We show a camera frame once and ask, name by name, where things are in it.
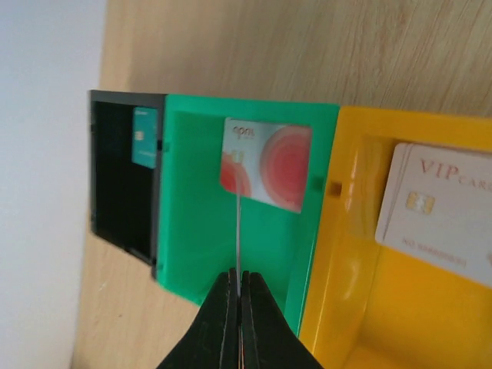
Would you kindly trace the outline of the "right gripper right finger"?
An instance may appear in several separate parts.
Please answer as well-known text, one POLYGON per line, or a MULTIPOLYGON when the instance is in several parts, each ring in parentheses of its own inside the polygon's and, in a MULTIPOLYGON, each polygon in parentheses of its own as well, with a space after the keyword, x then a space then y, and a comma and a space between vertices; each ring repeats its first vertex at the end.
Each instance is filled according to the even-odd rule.
POLYGON ((245 368, 321 368, 293 333, 265 280, 245 271, 241 282, 245 368))

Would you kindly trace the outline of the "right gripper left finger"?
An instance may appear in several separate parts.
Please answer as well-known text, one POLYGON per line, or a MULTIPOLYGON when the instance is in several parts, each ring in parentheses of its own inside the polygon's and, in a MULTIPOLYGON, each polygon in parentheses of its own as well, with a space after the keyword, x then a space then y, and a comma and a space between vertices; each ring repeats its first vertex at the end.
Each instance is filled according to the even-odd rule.
POLYGON ((239 367, 239 297, 235 269, 217 276, 191 326, 158 367, 239 367))

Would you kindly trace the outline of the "white red credit card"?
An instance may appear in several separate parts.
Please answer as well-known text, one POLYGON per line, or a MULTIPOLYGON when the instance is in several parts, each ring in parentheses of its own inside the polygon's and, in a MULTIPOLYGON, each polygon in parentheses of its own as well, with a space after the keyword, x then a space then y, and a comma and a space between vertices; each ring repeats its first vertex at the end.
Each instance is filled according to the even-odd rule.
POLYGON ((241 298, 241 186, 236 186, 236 231, 235 231, 235 250, 236 250, 236 285, 237 295, 241 298))

